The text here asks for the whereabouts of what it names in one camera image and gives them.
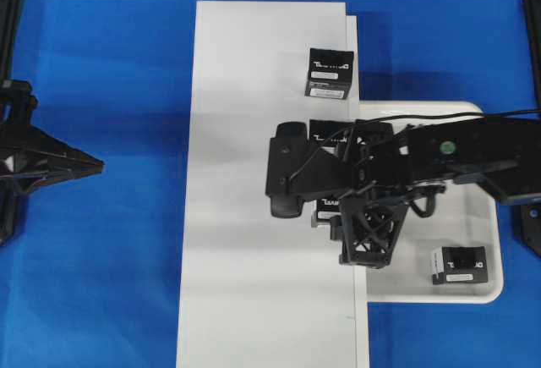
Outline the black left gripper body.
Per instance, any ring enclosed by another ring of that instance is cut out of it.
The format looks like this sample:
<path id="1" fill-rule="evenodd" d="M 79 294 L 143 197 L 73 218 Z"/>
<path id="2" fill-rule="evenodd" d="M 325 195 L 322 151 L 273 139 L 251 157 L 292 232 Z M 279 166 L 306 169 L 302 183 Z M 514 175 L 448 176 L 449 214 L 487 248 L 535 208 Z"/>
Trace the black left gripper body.
<path id="1" fill-rule="evenodd" d="M 72 178 L 63 168 L 68 147 L 31 124 L 38 101 L 28 82 L 1 82 L 1 183 L 37 190 Z"/>

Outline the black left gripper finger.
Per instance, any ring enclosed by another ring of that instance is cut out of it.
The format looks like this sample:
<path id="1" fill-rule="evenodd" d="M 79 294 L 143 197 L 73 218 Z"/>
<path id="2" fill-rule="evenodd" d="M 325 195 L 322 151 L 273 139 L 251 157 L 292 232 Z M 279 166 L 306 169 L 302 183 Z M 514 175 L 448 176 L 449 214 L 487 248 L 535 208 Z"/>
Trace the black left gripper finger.
<path id="1" fill-rule="evenodd" d="M 67 147 L 64 157 L 68 164 L 64 166 L 66 179 L 81 179 L 102 173 L 105 163 L 79 149 Z"/>

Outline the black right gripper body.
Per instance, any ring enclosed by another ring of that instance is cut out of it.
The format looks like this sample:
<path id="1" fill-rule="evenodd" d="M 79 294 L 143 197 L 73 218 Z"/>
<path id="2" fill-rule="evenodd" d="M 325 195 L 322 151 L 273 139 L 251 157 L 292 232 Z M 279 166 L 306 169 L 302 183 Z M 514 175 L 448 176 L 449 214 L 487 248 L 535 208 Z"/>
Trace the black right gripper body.
<path id="1" fill-rule="evenodd" d="M 388 122 L 351 122 L 347 142 L 325 147 L 325 198 L 408 199 L 405 145 Z"/>

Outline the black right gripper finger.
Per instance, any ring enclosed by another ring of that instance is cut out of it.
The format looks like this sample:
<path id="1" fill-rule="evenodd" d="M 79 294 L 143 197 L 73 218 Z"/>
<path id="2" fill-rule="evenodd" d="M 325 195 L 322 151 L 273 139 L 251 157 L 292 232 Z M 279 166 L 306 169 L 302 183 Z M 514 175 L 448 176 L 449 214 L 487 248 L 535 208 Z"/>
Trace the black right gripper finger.
<path id="1" fill-rule="evenodd" d="M 270 198 L 270 214 L 276 218 L 300 217 L 304 204 L 314 200 L 310 193 L 296 191 L 289 181 L 267 184 L 265 194 Z"/>
<path id="2" fill-rule="evenodd" d="M 308 127 L 302 122 L 285 122 L 276 127 L 276 135 L 270 139 L 271 161 L 302 161 L 313 152 Z"/>

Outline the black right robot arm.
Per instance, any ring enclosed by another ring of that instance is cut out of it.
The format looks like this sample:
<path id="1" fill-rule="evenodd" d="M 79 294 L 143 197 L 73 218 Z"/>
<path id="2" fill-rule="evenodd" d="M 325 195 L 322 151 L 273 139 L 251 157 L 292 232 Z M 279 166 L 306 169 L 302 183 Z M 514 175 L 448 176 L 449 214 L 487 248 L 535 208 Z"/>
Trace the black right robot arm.
<path id="1" fill-rule="evenodd" d="M 300 216 L 307 202 L 329 198 L 341 212 L 404 214 L 425 208 L 447 182 L 475 184 L 500 204 L 540 199 L 540 122 L 505 114 L 463 114 L 429 124 L 424 116 L 395 131 L 388 118 L 338 124 L 324 141 L 303 123 L 280 124 L 270 140 L 265 193 L 274 217 Z"/>

